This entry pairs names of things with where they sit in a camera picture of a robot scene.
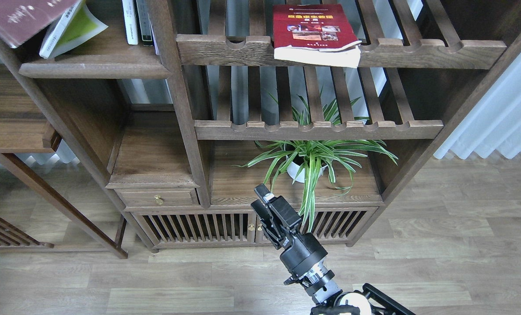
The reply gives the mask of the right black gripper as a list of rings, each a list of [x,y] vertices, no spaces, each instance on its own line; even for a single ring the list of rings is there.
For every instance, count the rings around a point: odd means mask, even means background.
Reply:
[[[280,260],[291,274],[285,284],[319,282],[328,273],[323,265],[327,251],[312,233],[301,233],[301,217],[283,197],[276,198],[265,184],[257,185],[254,192],[260,200],[251,206],[260,217],[264,235],[275,249],[283,249]]]

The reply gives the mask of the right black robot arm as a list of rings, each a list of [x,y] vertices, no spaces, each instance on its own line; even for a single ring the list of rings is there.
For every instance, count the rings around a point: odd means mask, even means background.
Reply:
[[[264,235],[290,273],[285,285],[300,284],[314,301],[313,315],[410,315],[412,311],[365,283],[362,291],[345,292],[333,280],[324,260],[327,251],[312,235],[300,231],[301,218],[284,197],[273,195],[264,184],[254,189],[258,199],[252,209],[260,218]]]

